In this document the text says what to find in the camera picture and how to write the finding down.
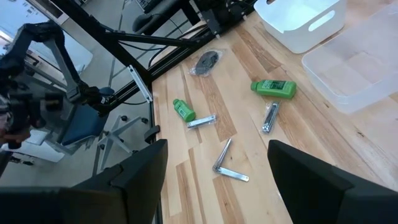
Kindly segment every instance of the blue chair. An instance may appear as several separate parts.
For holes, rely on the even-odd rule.
[[[99,91],[104,95],[112,95],[114,93],[114,90],[110,87],[102,88]],[[120,120],[127,121],[127,116],[118,116],[112,129],[110,131],[104,131],[108,116],[107,114],[100,118],[98,112],[92,107],[88,105],[78,105],[62,140],[60,142],[47,141],[47,143],[51,144],[57,151],[73,155],[82,145],[85,144],[85,149],[88,149],[91,147],[94,140],[100,137],[97,147],[104,150],[101,158],[101,170],[103,170],[114,142],[127,153],[133,153],[133,151],[124,144],[124,141],[119,135],[137,121],[141,120],[143,123],[147,123],[146,118],[136,117],[119,127]]]

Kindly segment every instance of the green plastic bottle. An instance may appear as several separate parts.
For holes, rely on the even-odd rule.
[[[296,83],[292,81],[263,80],[252,82],[250,89],[264,96],[291,99],[296,93]]]
[[[185,122],[191,122],[197,116],[197,114],[191,108],[189,108],[187,103],[183,100],[175,99],[173,104],[174,109]]]

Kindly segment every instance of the wood grain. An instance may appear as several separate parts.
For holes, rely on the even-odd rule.
[[[339,33],[391,2],[348,0],[346,24]],[[190,75],[207,49],[220,49],[223,57],[209,77]],[[254,12],[153,82],[155,123],[161,126],[157,137],[169,140],[161,195],[165,224],[292,223],[267,160],[271,139],[398,190],[398,94],[354,114],[342,114],[314,88],[302,57],[268,34]],[[350,60],[356,63],[358,57],[366,55]],[[373,78],[364,77],[363,83]],[[275,98],[250,90],[251,82],[263,79],[292,80],[298,86],[293,99],[282,100],[270,135],[259,130],[266,103]],[[198,118],[217,114],[218,122],[188,130],[173,109],[175,98],[192,106]],[[211,169],[228,138],[233,142],[223,166],[248,175],[247,183]]]

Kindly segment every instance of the gray floor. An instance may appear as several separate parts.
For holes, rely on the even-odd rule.
[[[113,28],[131,32],[132,20],[129,19],[129,0],[91,0],[84,8],[86,12],[92,14],[101,23]],[[172,20],[180,25],[187,20],[182,11],[173,16]],[[82,80],[89,85],[98,87],[110,86],[114,90],[120,89],[126,83],[132,80],[129,72],[125,70],[125,66],[100,46],[97,41],[90,37],[82,28],[80,28],[72,20],[67,20],[62,27],[80,44],[85,46],[90,52],[93,53],[93,60],[85,71],[81,74]],[[191,28],[191,24],[187,22],[181,26],[182,32]],[[175,30],[175,25],[168,21],[163,25],[154,35],[177,37],[181,33]],[[133,45],[149,48],[149,44]],[[126,49],[136,58],[139,58],[141,64],[147,66],[148,61],[156,52],[144,52],[136,49],[126,47]],[[127,102],[136,103],[144,101],[140,93],[131,97]],[[148,117],[149,106],[148,104],[140,106],[121,105],[113,110],[108,118],[105,129],[109,129],[118,115],[127,115],[130,118],[136,116]],[[144,133],[149,129],[148,125],[137,123],[135,126],[127,130],[122,138],[125,143],[131,147],[132,150],[140,150],[147,146],[144,142]],[[91,147],[87,151],[80,149],[73,156],[65,156],[59,163],[54,164],[51,162],[35,160],[35,166],[28,167],[25,165],[10,163],[6,168],[3,176],[0,178],[1,186],[73,186],[89,177],[91,177],[92,168],[95,159],[95,147]],[[124,150],[118,146],[114,146],[107,166],[116,164],[123,159],[127,158]]]

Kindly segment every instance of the white plastic bin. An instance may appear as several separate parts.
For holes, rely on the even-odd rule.
[[[339,111],[352,113],[398,91],[398,4],[303,57],[304,69]]]
[[[343,28],[346,0],[258,0],[254,8],[266,31],[301,54]]]

